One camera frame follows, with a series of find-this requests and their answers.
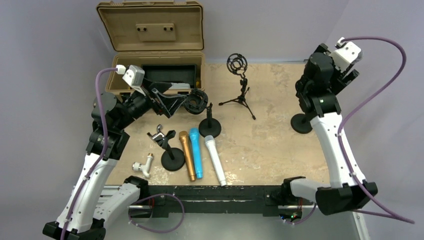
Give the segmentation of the black shock-mount desk stand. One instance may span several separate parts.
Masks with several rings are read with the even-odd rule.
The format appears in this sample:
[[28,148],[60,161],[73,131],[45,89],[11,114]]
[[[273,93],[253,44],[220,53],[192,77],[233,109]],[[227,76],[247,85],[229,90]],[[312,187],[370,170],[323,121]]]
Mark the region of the black shock-mount desk stand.
[[198,131],[201,136],[212,136],[216,138],[221,134],[222,126],[217,119],[213,118],[213,104],[209,103],[208,95],[204,91],[193,89],[188,94],[183,107],[193,115],[199,115],[206,110],[206,118],[198,125]]

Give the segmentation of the gold microphone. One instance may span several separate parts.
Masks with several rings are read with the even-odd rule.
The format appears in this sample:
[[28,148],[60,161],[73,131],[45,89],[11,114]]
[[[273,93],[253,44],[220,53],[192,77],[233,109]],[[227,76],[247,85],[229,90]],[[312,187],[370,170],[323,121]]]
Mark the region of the gold microphone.
[[196,180],[196,173],[195,173],[194,160],[192,157],[192,152],[190,147],[189,134],[187,131],[179,132],[179,141],[182,146],[182,151],[185,158],[189,180],[191,182],[194,182]]

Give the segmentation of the blue microphone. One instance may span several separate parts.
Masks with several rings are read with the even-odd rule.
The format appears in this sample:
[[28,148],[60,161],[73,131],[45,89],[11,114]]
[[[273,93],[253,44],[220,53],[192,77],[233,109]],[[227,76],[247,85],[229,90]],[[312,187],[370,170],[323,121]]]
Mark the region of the blue microphone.
[[191,128],[189,130],[189,138],[192,147],[192,155],[194,162],[194,171],[197,179],[203,178],[203,165],[202,165],[202,155],[200,148],[200,133],[197,128]]

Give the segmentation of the white microphone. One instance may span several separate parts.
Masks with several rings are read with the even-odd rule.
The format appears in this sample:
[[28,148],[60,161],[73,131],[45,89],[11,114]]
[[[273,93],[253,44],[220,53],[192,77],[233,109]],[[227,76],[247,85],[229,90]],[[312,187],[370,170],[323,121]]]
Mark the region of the white microphone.
[[204,137],[205,146],[208,149],[218,182],[221,187],[227,185],[226,176],[220,161],[220,157],[216,148],[216,141],[212,135],[207,135]]

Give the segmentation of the black round-base clip stand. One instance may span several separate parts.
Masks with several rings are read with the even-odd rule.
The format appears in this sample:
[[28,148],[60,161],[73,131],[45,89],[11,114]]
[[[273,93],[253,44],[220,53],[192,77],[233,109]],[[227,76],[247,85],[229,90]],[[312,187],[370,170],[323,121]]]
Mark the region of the black round-base clip stand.
[[156,127],[157,133],[147,133],[150,139],[152,139],[158,146],[160,146],[164,152],[161,155],[161,165],[170,172],[180,170],[185,165],[185,156],[181,149],[177,147],[171,147],[169,140],[176,136],[175,130],[169,130],[167,134],[162,132],[163,126],[159,124]]

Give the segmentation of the black speckled microphone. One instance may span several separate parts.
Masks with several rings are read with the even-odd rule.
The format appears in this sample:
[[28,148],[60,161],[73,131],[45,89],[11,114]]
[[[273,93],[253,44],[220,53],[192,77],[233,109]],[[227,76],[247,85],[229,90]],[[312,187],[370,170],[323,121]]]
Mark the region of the black speckled microphone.
[[356,57],[356,59],[352,62],[353,65],[357,64],[359,61],[363,59],[364,52],[360,51]]

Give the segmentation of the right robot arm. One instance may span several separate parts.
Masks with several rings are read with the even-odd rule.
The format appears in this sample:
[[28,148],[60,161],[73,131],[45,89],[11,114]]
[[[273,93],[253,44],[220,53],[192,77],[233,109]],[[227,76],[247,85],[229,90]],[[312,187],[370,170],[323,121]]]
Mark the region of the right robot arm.
[[288,204],[299,198],[317,205],[328,216],[355,211],[378,193],[376,183],[367,181],[346,140],[337,94],[349,85],[359,72],[354,64],[362,58],[362,50],[353,42],[340,40],[335,50],[320,44],[309,56],[303,73],[295,83],[301,113],[290,121],[300,134],[314,131],[318,137],[329,173],[329,185],[304,176],[286,178],[280,196]]

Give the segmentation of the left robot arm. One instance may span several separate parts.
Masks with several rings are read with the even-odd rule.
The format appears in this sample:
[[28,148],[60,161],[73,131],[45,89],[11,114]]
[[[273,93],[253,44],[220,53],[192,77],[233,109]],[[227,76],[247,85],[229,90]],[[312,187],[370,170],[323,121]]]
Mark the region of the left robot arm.
[[150,110],[170,118],[188,101],[187,94],[164,94],[167,86],[155,82],[149,88],[134,91],[124,101],[111,92],[96,94],[92,133],[80,176],[62,213],[44,225],[45,236],[55,240],[102,240],[130,204],[148,201],[148,182],[129,176],[116,193],[99,204],[105,183],[129,141],[126,127]]

